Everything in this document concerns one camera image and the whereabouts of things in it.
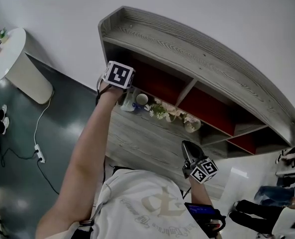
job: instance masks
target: round tabletop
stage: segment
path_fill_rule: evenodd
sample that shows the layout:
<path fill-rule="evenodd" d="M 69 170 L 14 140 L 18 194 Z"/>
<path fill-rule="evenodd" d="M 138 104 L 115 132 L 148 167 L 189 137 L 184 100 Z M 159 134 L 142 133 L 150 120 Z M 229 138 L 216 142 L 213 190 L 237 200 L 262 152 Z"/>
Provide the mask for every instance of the round tabletop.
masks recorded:
<path fill-rule="evenodd" d="M 12 68 L 26 43 L 26 32 L 23 28 L 15 28 L 9 31 L 8 35 L 6 43 L 0 45 L 0 80 Z"/>

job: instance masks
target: wooden shelf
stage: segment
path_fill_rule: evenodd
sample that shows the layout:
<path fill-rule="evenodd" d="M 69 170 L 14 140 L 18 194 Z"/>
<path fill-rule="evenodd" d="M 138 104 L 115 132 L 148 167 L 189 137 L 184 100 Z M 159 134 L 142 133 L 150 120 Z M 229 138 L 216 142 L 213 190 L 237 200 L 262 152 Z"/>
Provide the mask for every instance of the wooden shelf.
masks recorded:
<path fill-rule="evenodd" d="M 232 121 L 229 107 L 207 93 L 192 88 L 178 108 L 227 135 L 233 136 L 235 124 Z"/>
<path fill-rule="evenodd" d="M 294 107 L 228 47 L 130 7 L 114 11 L 98 28 L 106 63 L 133 66 L 133 86 L 200 119 L 204 148 L 238 157 L 295 146 Z"/>
<path fill-rule="evenodd" d="M 196 78 L 244 107 L 289 145 L 295 145 L 292 104 L 257 68 L 209 36 L 130 7 L 121 7 L 103 19 L 99 32 L 102 42 L 137 52 Z"/>

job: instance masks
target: white cup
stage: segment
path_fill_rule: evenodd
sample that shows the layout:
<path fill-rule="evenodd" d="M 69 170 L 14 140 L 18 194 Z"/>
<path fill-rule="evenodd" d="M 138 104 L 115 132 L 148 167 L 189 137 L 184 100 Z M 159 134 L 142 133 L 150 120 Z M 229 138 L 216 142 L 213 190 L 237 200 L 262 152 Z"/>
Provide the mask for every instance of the white cup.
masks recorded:
<path fill-rule="evenodd" d="M 149 111 L 151 106 L 148 103 L 148 96 L 146 94 L 139 94 L 136 96 L 136 103 L 138 104 L 139 108 L 144 108 L 145 110 Z"/>
<path fill-rule="evenodd" d="M 139 94 L 136 96 L 136 103 L 140 106 L 144 106 L 148 103 L 148 96 L 146 94 Z"/>

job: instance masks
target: electrical outlet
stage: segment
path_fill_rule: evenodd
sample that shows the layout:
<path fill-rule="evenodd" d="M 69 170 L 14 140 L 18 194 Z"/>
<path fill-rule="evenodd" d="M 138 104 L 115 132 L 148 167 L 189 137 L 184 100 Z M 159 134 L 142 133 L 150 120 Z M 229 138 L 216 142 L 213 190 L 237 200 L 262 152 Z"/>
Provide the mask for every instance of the electrical outlet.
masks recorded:
<path fill-rule="evenodd" d="M 40 162 L 41 162 L 41 163 L 45 163 L 46 160 L 45 160 L 45 158 L 44 158 L 44 156 L 43 156 L 43 154 L 42 154 L 42 152 L 41 152 L 40 146 L 39 146 L 38 144 L 36 144 L 36 145 L 34 146 L 34 149 L 35 149 L 35 151 L 36 151 L 36 153 L 37 153 L 37 155 L 38 155 L 38 158 L 41 158 Z"/>

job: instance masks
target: white side table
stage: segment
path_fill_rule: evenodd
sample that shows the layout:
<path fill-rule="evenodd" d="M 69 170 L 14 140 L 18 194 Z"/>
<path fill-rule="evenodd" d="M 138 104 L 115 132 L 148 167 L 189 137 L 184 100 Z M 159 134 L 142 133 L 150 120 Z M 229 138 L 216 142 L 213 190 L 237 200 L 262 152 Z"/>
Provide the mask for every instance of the white side table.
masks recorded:
<path fill-rule="evenodd" d="M 16 28 L 8 34 L 7 42 L 0 45 L 0 80 L 6 77 L 37 103 L 45 104 L 53 94 L 53 87 L 23 51 L 25 30 Z"/>

